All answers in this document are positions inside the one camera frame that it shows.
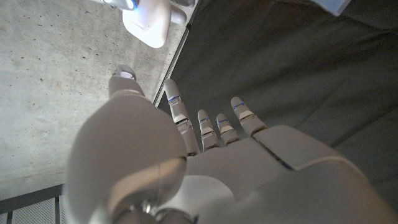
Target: white robot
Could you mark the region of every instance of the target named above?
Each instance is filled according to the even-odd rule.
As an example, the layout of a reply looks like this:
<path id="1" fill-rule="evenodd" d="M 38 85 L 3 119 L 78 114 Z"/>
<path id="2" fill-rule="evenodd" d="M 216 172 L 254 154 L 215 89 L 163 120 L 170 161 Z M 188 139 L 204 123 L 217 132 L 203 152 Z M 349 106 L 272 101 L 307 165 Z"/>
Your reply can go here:
<path id="1" fill-rule="evenodd" d="M 121 66 L 109 101 L 76 136 L 64 193 L 72 223 L 398 223 L 364 174 L 341 154 L 287 126 L 267 126 L 238 97 L 218 143 L 198 112 L 203 153 L 176 84 L 172 118 L 145 98 Z"/>

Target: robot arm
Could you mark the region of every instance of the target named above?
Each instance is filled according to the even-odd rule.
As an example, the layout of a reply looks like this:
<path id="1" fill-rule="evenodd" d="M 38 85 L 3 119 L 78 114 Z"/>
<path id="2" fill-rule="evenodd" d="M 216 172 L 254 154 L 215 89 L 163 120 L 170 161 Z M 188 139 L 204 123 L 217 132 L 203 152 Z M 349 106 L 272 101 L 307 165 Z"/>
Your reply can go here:
<path id="1" fill-rule="evenodd" d="M 64 192 L 72 223 L 397 223 L 363 173 L 287 126 L 266 125 L 237 97 L 248 138 L 223 114 L 218 145 L 198 112 L 199 153 L 185 105 L 165 85 L 172 118 L 144 97 L 134 72 L 109 81 L 110 100 L 76 136 Z"/>

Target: robotic hand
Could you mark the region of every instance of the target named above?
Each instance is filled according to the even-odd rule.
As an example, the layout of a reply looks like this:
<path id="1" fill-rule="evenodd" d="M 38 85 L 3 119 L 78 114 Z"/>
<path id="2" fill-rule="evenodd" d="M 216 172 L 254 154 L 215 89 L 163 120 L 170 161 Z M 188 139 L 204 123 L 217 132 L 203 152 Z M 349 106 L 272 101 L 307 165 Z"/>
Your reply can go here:
<path id="1" fill-rule="evenodd" d="M 397 223 L 363 173 L 287 126 L 267 126 L 238 97 L 231 107 L 248 138 L 217 116 L 220 147 L 198 112 L 204 153 L 176 84 L 172 112 L 155 108 L 122 66 L 110 100 L 82 126 L 64 192 L 72 223 Z"/>

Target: blue led light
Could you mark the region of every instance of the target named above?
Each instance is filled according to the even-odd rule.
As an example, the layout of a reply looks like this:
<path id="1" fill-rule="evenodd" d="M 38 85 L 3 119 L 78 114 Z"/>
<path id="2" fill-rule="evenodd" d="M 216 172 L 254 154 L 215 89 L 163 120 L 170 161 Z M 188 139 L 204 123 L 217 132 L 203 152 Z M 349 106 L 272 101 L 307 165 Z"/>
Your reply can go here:
<path id="1" fill-rule="evenodd" d="M 243 105 L 244 103 L 241 103 L 240 105 Z M 240 106 L 240 105 L 236 105 L 236 106 L 234 106 L 234 109 L 236 109 L 238 106 Z"/>
<path id="2" fill-rule="evenodd" d="M 137 9 L 137 2 L 136 2 L 136 0 L 131 0 L 131 1 L 132 1 L 132 3 L 134 4 L 134 8 Z"/>
<path id="3" fill-rule="evenodd" d="M 179 97 L 179 96 L 175 96 L 175 97 L 169 99 L 169 101 L 172 101 L 172 100 L 174 100 L 174 99 L 176 99 L 176 98 L 178 98 L 178 97 Z"/>

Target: robot finger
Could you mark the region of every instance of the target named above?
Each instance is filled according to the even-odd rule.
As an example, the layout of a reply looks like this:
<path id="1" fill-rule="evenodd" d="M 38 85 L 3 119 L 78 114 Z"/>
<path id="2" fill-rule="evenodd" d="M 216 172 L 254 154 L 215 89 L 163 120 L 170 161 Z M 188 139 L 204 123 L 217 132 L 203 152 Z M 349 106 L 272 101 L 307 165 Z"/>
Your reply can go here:
<path id="1" fill-rule="evenodd" d="M 238 134 L 235 129 L 232 128 L 224 114 L 219 114 L 217 116 L 217 125 L 225 146 L 239 140 Z"/>
<path id="2" fill-rule="evenodd" d="M 209 116 L 205 110 L 200 110 L 198 112 L 198 120 L 203 151 L 205 152 L 211 148 L 219 147 L 220 145 L 218 144 L 217 135 L 214 132 Z"/>
<path id="3" fill-rule="evenodd" d="M 164 88 L 167 100 L 169 101 L 173 121 L 182 135 L 187 155 L 194 156 L 199 153 L 199 147 L 195 133 L 193 132 L 192 123 L 188 117 L 187 109 L 181 99 L 180 91 L 175 82 L 171 79 L 165 81 Z"/>
<path id="4" fill-rule="evenodd" d="M 231 100 L 231 106 L 238 117 L 244 132 L 250 137 L 256 132 L 266 129 L 267 126 L 243 103 L 239 97 Z"/>

